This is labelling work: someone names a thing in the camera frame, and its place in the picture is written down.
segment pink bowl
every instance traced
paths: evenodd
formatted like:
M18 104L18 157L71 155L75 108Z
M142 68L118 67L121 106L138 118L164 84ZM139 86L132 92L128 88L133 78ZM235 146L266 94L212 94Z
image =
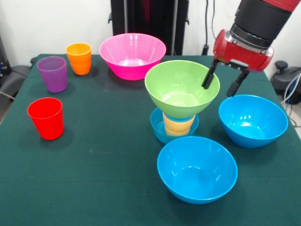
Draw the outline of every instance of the pink bowl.
M99 47L100 56L114 73L125 80L141 80L166 53L160 40L147 34L115 35Z

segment red cup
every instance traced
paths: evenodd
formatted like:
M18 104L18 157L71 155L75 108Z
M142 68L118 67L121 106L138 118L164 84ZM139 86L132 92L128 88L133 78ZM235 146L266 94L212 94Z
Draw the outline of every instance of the red cup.
M63 134L63 104L60 100L52 97L38 99L28 106L27 113L43 139L54 140Z

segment table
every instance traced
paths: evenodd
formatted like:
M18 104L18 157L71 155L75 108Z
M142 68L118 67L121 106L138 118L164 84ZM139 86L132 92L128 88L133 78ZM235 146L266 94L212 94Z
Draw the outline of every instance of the table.
M209 66L210 56L166 56ZM286 226L301 225L301 142L293 126L272 144L244 150L227 137L218 106L239 72L218 66L217 98L199 114L197 136L225 146L238 164L238 180L224 197L189 205L159 178L163 144L149 117L155 105L143 81L123 81L99 56L91 73L73 74L68 88L47 92L36 66L0 126L0 225L3 226ZM250 74L238 94L281 105L264 73ZM63 102L65 132L44 141L27 106L40 97Z

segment bowl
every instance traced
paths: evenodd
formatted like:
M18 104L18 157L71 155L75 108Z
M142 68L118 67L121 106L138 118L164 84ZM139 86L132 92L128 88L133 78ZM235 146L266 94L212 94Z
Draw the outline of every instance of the bowl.
M160 39L139 33L115 35L99 47L100 56L112 71L132 81L144 79L165 53L166 46Z
M190 204L213 202L235 185L238 168L219 143L204 137L182 137L161 150L157 167L168 190Z
M163 114L159 108L156 108L150 115L150 124L153 128L154 134L156 138L164 144L169 143L170 141L183 137L183 136L170 136L167 135L164 128ZM184 136L192 136L196 129L198 128L199 119L196 115L192 126L190 127L190 131L187 135Z
M220 90L216 75L208 89L202 87L208 70L192 61L167 61L147 72L145 86L152 101L165 114L189 118L203 111Z
M225 99L219 116L230 139L243 148L265 146L287 129L286 113L275 103L251 95Z

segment white wall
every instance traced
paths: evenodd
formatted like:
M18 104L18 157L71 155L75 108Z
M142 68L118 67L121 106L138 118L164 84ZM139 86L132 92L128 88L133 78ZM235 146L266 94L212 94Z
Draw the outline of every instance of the white wall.
M98 54L112 36L110 0L1 0L0 34L12 66L29 65L40 53L65 53L87 42Z
M230 29L240 0L216 0L215 35ZM190 0L190 25L186 26L185 55L200 55L205 43L205 0ZM212 53L214 38L211 32L213 0L209 0L208 39ZM28 65L39 53L64 53L73 42L87 42L93 53L106 38L112 36L107 23L110 0L1 0L0 34L12 65ZM282 59L292 66L301 65L301 4L273 43L273 62ZM273 62L266 73L275 71Z

